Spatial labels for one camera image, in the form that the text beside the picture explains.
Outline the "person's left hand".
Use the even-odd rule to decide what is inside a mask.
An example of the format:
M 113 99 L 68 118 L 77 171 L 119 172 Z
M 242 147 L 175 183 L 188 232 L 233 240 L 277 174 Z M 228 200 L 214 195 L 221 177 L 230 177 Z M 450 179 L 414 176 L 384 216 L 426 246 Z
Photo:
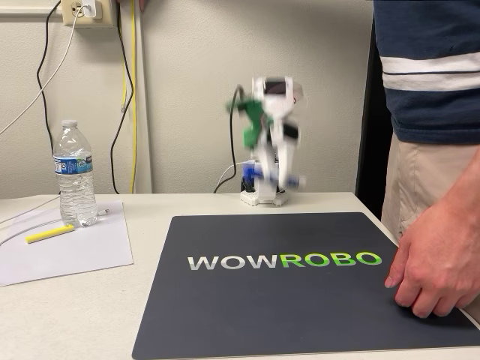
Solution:
M 479 296 L 479 202 L 444 198 L 403 234 L 385 286 L 420 318 L 448 315 Z

